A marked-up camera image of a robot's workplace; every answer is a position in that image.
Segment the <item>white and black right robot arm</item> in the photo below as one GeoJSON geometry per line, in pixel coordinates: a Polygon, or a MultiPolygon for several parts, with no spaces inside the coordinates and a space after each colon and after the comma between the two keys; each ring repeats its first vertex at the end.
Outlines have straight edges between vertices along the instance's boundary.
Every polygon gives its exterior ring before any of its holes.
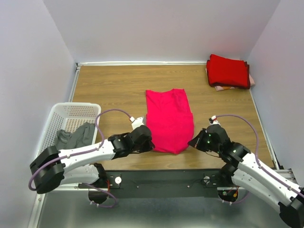
{"type": "Polygon", "coordinates": [[[272,206],[291,228],[304,226],[304,189],[265,166],[247,147],[233,142],[220,124],[203,128],[188,142],[202,152],[216,152],[226,164],[218,180],[240,186],[272,206]]]}

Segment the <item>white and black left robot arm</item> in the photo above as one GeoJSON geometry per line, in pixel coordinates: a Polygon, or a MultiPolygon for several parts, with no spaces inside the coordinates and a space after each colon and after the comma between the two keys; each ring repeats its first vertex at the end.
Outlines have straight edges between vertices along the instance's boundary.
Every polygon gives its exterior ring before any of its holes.
{"type": "Polygon", "coordinates": [[[153,149],[152,133],[145,125],[130,133],[115,134],[99,143],[81,148],[58,150],[55,146],[49,146],[30,164],[32,176],[28,188],[38,194],[48,193],[65,184],[67,173],[79,167],[153,149]]]}

